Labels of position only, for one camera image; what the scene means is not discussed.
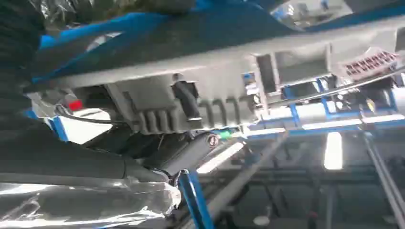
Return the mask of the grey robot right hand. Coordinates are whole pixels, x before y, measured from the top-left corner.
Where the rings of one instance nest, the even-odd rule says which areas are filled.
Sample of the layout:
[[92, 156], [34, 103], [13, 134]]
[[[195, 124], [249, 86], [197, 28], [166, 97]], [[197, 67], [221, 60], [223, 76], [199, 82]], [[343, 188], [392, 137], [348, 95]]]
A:
[[3, 229], [162, 229], [181, 171], [219, 145], [213, 132], [143, 135], [113, 127], [79, 145], [37, 133], [0, 145]]

